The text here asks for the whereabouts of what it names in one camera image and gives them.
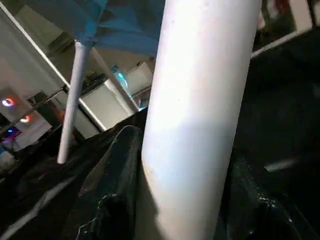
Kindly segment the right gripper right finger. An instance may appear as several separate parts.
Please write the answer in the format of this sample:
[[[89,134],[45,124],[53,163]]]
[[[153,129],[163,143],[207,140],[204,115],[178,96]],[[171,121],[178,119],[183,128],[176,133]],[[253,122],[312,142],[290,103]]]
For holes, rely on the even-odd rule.
[[[280,202],[271,197],[241,155],[232,155],[215,230],[217,240],[299,240]]]

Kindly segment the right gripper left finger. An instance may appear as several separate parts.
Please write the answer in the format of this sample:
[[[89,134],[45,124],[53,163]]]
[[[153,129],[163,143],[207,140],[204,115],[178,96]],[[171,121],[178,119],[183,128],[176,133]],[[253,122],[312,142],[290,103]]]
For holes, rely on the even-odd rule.
[[[77,240],[131,240],[142,131],[127,125],[87,175],[75,203]]]

